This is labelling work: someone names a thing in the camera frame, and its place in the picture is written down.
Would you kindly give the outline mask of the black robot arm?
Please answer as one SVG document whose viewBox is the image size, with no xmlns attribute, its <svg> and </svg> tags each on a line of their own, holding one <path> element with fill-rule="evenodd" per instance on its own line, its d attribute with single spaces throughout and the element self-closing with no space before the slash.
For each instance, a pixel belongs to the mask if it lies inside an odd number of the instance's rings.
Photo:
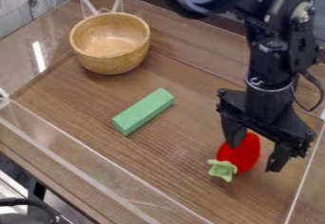
<svg viewBox="0 0 325 224">
<path fill-rule="evenodd" d="M 221 88 L 216 109 L 230 147 L 240 146 L 249 131 L 260 133 L 274 142 L 265 170 L 281 171 L 291 159 L 307 156 L 316 138 L 293 109 L 301 78 L 324 87 L 309 72 L 320 50 L 313 35 L 315 0 L 165 1 L 190 19 L 229 11 L 244 20 L 250 48 L 246 89 Z"/>
</svg>

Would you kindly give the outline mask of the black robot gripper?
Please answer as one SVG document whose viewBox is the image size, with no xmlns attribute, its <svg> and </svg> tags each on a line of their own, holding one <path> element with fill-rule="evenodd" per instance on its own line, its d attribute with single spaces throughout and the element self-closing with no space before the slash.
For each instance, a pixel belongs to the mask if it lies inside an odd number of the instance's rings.
<svg viewBox="0 0 325 224">
<path fill-rule="evenodd" d="M 280 173 L 291 158 L 308 155 L 316 133 L 293 109 L 291 93 L 264 93 L 221 88 L 217 111 L 226 143 L 237 148 L 248 130 L 253 130 L 276 143 L 268 158 L 266 172 Z"/>
</svg>

